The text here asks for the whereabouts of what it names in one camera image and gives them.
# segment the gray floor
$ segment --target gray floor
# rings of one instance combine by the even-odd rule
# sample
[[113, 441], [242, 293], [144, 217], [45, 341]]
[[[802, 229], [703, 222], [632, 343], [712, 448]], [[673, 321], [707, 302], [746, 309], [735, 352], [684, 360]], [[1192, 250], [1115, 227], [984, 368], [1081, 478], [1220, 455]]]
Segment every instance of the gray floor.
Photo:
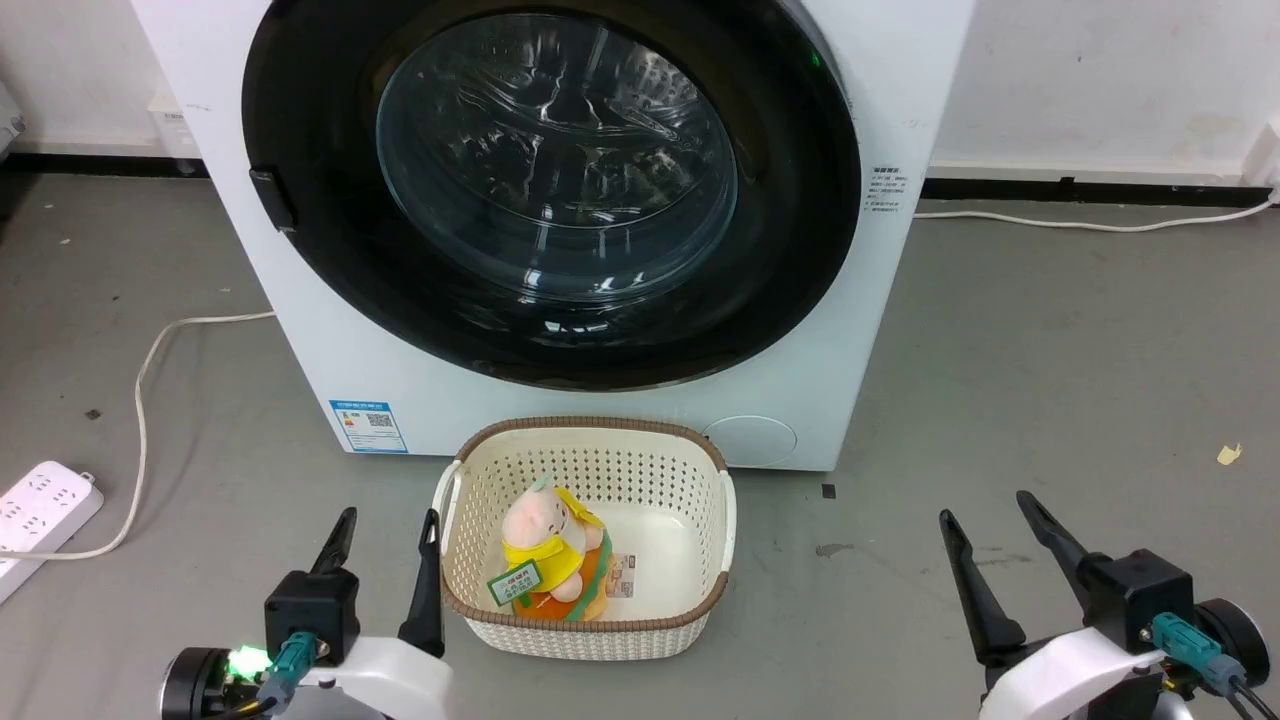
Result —
[[[6, 223], [0, 202], [0, 478], [45, 459], [95, 473], [106, 506], [68, 548], [96, 547], [128, 505], [131, 393], [155, 333], [266, 302], [209, 183], [0, 182], [15, 199]], [[986, 208], [1119, 223], [1197, 213]], [[535, 661], [451, 616], [461, 716], [521, 702], [536, 708], [522, 716], [548, 716], [581, 698], [611, 720], [972, 717], [982, 682], [942, 507], [1028, 634], [1078, 626], [1019, 488], [1091, 547], [1151, 547], [1194, 574], [1201, 598], [1280, 629], [1277, 304], [1277, 211], [1138, 236], [916, 223], [840, 469], [736, 474], [733, 579], [703, 638], [658, 662]], [[152, 716], [179, 648], [261, 643], [264, 597], [348, 503], [365, 632], [393, 634], [403, 616], [442, 460], [342, 454], [270, 320], [183, 331], [146, 402], [152, 484], [134, 537], [47, 564], [0, 606], [0, 717]], [[1216, 464], [1236, 442], [1242, 459]], [[846, 550], [817, 552], [832, 544]], [[1233, 716], [1212, 698], [1194, 707]]]

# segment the teal connector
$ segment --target teal connector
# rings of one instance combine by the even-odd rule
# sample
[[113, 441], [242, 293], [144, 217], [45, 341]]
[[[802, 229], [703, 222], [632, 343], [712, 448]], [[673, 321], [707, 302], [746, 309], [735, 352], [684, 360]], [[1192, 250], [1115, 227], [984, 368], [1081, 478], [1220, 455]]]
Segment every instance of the teal connector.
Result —
[[273, 700], [268, 715], [279, 715], [289, 706], [298, 683], [316, 665], [320, 639], [312, 633], [293, 633], [280, 646], [280, 652], [266, 671], [266, 682], [257, 691], [257, 701]]
[[1169, 657], [1189, 666], [1219, 694], [1230, 694], [1231, 679], [1244, 682], [1244, 666], [1222, 646], [1172, 612], [1161, 612], [1151, 621], [1151, 642]]

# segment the white power strip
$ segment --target white power strip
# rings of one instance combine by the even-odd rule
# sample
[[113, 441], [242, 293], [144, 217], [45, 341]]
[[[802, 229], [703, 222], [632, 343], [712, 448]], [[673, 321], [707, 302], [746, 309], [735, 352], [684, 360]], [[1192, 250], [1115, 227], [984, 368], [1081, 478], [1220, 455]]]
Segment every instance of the white power strip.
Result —
[[[58, 462], [36, 465], [0, 497], [0, 551], [52, 552], [102, 507], [93, 475]], [[0, 557], [0, 602], [31, 577], [44, 560]]]

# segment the green indicator light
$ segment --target green indicator light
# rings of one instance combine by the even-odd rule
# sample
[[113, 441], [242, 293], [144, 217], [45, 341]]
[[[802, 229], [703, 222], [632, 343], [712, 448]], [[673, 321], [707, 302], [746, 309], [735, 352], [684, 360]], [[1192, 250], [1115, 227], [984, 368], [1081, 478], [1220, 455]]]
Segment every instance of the green indicator light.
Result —
[[255, 675], [270, 666], [271, 659], [266, 651], [252, 646], [233, 650], [227, 656], [227, 671], [246, 680], [252, 680]]

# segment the blue and white sticker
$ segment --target blue and white sticker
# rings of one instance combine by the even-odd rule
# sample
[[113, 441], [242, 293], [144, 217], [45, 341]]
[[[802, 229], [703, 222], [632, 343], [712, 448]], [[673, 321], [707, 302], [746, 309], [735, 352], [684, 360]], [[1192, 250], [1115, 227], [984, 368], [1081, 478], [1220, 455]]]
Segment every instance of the blue and white sticker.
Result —
[[392, 415], [392, 406], [385, 402], [362, 402], [355, 400], [330, 400], [329, 406], [338, 416], [342, 432], [352, 452], [401, 452], [407, 454], [404, 438]]

